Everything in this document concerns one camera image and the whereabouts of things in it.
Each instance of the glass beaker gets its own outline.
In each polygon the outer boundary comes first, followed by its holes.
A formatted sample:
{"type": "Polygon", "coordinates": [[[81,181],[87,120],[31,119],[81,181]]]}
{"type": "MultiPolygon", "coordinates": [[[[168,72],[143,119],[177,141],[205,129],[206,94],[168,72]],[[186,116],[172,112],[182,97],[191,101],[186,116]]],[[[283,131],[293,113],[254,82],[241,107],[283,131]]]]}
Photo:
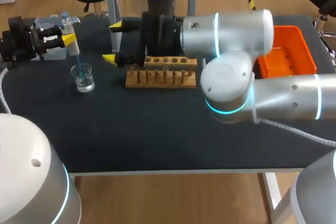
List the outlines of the glass beaker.
{"type": "Polygon", "coordinates": [[[71,74],[78,91],[86,93],[95,88],[91,65],[87,63],[76,64],[71,68],[71,74]]]}

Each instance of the black cylinder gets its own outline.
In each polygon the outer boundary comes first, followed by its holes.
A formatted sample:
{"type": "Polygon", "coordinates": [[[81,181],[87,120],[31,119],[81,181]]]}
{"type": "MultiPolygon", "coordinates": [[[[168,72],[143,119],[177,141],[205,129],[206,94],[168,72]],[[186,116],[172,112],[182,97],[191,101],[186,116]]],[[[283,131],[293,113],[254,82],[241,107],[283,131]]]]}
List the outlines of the black cylinder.
{"type": "Polygon", "coordinates": [[[148,11],[157,15],[175,15],[176,0],[147,0],[148,11]]]}

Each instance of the black table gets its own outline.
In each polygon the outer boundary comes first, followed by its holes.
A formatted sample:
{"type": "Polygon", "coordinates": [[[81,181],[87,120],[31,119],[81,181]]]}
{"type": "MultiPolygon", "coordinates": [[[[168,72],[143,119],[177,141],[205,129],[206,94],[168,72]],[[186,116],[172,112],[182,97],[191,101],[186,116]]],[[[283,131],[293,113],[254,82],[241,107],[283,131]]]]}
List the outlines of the black table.
{"type": "MultiPolygon", "coordinates": [[[[318,73],[334,71],[308,17],[274,20],[301,29],[318,73]]],[[[76,90],[72,57],[21,64],[4,78],[12,112],[43,130],[69,172],[303,168],[332,151],[261,123],[221,124],[212,118],[200,85],[196,90],[126,89],[125,70],[102,58],[111,52],[108,25],[107,19],[88,17],[75,26],[82,56],[93,67],[92,92],[76,90]]],[[[134,52],[137,41],[137,32],[124,34],[121,50],[134,52]]],[[[280,122],[334,139],[335,121],[280,122]]]]}

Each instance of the wooden floor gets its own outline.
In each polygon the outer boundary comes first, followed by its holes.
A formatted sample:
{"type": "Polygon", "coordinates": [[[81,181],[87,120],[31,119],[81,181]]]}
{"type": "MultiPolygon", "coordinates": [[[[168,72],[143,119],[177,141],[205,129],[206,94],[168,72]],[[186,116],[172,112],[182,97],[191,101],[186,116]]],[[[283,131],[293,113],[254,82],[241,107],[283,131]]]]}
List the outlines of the wooden floor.
{"type": "MultiPolygon", "coordinates": [[[[319,17],[308,0],[254,0],[257,9],[274,15],[305,14],[319,17]]],[[[176,14],[186,14],[186,0],[178,0],[176,14]]],[[[146,0],[120,0],[123,16],[140,16],[146,0]]],[[[0,30],[9,17],[48,16],[67,11],[84,16],[85,4],[75,0],[17,0],[0,5],[0,30]]],[[[107,10],[106,2],[102,8],[107,10]]],[[[247,0],[197,0],[197,14],[248,10],[247,0]]],[[[336,32],[331,18],[327,31],[336,32]]],[[[278,174],[284,194],[295,174],[278,174]]],[[[157,175],[84,177],[81,181],[82,224],[89,223],[269,223],[256,174],[157,175]]]]}

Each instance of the orange plastic basket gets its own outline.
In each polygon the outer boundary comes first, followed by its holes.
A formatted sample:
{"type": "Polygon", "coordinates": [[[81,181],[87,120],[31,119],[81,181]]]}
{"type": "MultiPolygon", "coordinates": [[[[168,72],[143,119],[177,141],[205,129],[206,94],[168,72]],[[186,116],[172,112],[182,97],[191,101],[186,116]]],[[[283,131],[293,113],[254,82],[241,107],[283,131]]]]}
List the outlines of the orange plastic basket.
{"type": "Polygon", "coordinates": [[[274,26],[273,49],[259,57],[258,62],[263,78],[317,72],[301,30],[296,26],[274,26]]]}

